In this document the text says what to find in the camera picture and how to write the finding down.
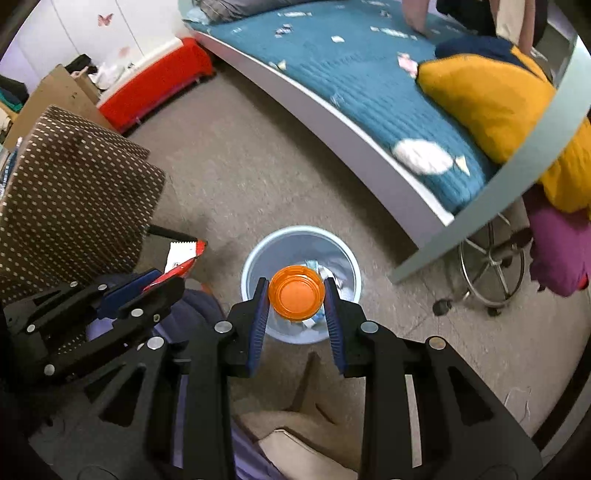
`metal bolt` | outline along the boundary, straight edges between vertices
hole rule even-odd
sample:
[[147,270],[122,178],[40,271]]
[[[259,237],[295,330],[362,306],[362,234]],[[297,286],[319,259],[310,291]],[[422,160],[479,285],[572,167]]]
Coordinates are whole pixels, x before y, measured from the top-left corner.
[[162,337],[152,337],[146,345],[152,350],[158,350],[164,345],[164,339]]
[[226,320],[223,320],[222,322],[216,323],[214,330],[217,333],[228,333],[230,330],[232,330],[232,324]]
[[375,322],[363,322],[361,324],[361,331],[365,333],[375,333],[378,331],[378,324]]
[[429,339],[429,346],[435,350],[443,350],[447,343],[441,337],[432,337]]

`blue blanket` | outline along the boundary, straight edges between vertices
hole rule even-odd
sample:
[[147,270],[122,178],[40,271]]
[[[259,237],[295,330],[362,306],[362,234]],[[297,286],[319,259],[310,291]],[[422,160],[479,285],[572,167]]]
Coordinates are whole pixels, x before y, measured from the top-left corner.
[[433,59],[437,43],[465,34],[456,24],[429,15],[428,38],[417,35],[395,0],[321,1],[227,24],[186,23],[278,66],[388,152],[400,141],[414,139],[437,143],[453,159],[464,157],[463,168],[461,162],[443,172],[428,166],[424,174],[413,172],[451,213],[466,206],[496,171],[469,133],[426,98],[398,65],[400,53],[417,62]]

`brown polka dot fabric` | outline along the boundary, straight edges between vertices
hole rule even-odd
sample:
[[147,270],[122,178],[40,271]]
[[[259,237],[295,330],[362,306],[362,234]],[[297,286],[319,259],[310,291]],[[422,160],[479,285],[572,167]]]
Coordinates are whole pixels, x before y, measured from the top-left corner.
[[131,272],[164,188],[149,152],[56,106],[23,142],[0,200],[0,300]]

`white bed frame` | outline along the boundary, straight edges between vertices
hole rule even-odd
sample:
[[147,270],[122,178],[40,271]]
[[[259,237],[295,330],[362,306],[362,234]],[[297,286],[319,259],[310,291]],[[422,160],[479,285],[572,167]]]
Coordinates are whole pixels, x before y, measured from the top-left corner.
[[515,201],[558,157],[591,105],[591,56],[576,37],[560,87],[538,125],[480,195],[454,218],[423,184],[333,105],[276,68],[207,34],[191,33],[308,127],[404,228],[418,250],[394,270],[390,276],[394,283],[438,259]]

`orange cup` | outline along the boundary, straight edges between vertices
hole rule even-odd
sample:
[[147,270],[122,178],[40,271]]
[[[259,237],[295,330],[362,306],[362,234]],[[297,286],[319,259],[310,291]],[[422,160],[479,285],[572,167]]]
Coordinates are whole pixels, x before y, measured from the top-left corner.
[[312,318],[324,302],[324,284],[314,270],[292,265],[279,270],[269,284],[269,301],[275,311],[292,322]]

